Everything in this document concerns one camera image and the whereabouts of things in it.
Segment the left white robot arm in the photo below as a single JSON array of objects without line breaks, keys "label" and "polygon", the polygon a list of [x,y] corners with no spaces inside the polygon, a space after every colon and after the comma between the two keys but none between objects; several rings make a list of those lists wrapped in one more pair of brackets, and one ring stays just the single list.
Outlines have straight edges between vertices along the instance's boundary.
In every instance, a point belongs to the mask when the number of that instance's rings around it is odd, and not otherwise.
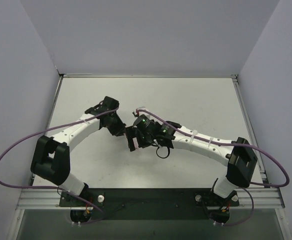
[{"label": "left white robot arm", "polygon": [[108,129],[113,136],[122,136],[126,125],[117,114],[119,106],[118,100],[105,96],[101,103],[87,109],[61,132],[50,137],[41,136],[35,146],[30,171],[71,193],[70,199],[76,205],[86,204],[88,185],[71,173],[71,152],[102,128]]}]

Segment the phone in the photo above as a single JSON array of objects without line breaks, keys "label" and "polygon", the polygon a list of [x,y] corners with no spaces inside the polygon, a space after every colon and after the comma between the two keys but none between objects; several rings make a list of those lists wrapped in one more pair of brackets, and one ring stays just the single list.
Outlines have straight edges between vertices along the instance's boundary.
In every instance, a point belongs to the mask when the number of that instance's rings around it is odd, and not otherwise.
[{"label": "phone", "polygon": [[134,137],[134,138],[132,139],[132,141],[133,141],[134,149],[137,150],[137,149],[139,148],[139,144],[138,144],[138,140],[137,140],[137,138]]}]

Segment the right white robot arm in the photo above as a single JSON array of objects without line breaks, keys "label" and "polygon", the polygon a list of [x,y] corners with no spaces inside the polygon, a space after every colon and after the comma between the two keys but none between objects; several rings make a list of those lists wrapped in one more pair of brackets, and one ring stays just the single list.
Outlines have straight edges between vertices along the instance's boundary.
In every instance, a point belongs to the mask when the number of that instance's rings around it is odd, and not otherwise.
[{"label": "right white robot arm", "polygon": [[212,192],[225,199],[236,188],[248,188],[257,164],[257,156],[242,137],[236,141],[219,139],[190,130],[178,123],[159,123],[141,114],[125,130],[130,151],[156,147],[190,151],[217,161],[226,167],[216,180]]}]

